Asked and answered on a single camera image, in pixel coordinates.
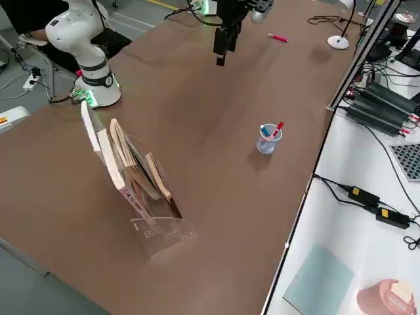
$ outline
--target yellow line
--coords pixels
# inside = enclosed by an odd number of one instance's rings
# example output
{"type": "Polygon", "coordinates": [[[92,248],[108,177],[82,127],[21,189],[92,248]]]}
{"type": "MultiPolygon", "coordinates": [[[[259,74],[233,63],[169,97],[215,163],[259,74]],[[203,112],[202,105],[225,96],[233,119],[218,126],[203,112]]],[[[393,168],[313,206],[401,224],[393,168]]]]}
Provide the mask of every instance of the yellow line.
{"type": "Polygon", "coordinates": [[[166,3],[156,1],[156,0],[147,0],[147,2],[151,2],[151,3],[154,3],[155,5],[160,5],[162,7],[165,7],[165,8],[171,9],[171,10],[178,10],[179,9],[179,8],[174,7],[172,5],[167,5],[166,3]]]}

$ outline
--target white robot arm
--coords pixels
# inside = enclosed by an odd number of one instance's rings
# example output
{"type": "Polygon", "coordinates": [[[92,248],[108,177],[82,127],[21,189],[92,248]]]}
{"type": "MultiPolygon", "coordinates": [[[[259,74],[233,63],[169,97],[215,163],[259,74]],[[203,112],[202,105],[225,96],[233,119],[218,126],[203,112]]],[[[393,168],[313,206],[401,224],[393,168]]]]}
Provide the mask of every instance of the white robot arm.
{"type": "Polygon", "coordinates": [[[108,25],[108,13],[96,0],[65,1],[69,9],[45,28],[48,40],[57,49],[72,54],[79,64],[82,76],[76,80],[75,89],[91,90],[97,106],[115,104],[121,91],[104,51],[91,43],[108,25]]]}

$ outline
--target brown tabletop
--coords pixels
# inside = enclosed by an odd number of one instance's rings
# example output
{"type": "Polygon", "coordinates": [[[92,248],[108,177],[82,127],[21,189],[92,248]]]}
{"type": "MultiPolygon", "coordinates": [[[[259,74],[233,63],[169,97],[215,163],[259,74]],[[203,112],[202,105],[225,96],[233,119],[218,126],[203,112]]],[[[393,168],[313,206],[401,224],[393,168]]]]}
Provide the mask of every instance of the brown tabletop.
{"type": "MultiPolygon", "coordinates": [[[[243,25],[216,66],[214,28],[180,14],[116,56],[123,98],[97,111],[141,138],[165,169],[194,246],[148,259],[131,206],[93,153],[79,107],[47,106],[0,135],[0,237],[112,314],[259,314],[354,48],[335,51],[337,9],[277,1],[243,25]],[[277,33],[288,44],[269,39],[277,33]],[[283,121],[272,156],[261,123],[283,121]]],[[[349,31],[356,42],[358,27],[349,31]]]]}

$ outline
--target power strip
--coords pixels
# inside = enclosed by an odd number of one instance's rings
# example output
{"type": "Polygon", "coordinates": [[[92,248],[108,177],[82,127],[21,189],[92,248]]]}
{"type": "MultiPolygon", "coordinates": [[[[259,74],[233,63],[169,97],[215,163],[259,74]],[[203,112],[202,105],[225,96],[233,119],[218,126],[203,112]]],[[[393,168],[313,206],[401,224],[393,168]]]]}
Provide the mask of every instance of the power strip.
{"type": "Polygon", "coordinates": [[[24,90],[32,91],[33,88],[35,87],[35,82],[38,82],[39,80],[41,80],[41,78],[42,77],[36,77],[33,75],[33,73],[31,73],[31,75],[29,76],[29,78],[26,80],[24,84],[24,90]]]}

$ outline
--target red pen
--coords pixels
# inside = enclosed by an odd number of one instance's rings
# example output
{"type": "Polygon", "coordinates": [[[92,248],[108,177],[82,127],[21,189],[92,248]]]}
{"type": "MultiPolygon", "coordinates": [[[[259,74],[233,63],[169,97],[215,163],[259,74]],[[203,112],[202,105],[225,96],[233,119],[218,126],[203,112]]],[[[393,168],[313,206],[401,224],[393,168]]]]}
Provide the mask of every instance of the red pen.
{"type": "Polygon", "coordinates": [[[280,129],[283,127],[283,125],[284,125],[284,123],[279,123],[278,124],[276,130],[273,132],[273,135],[272,135],[273,137],[275,137],[278,134],[278,132],[280,131],[280,129]]]}
{"type": "Polygon", "coordinates": [[[271,34],[271,33],[269,33],[268,36],[271,37],[271,38],[277,39],[278,41],[284,41],[285,43],[287,43],[289,41],[285,37],[280,37],[280,36],[277,36],[277,35],[274,35],[274,34],[271,34]]]}

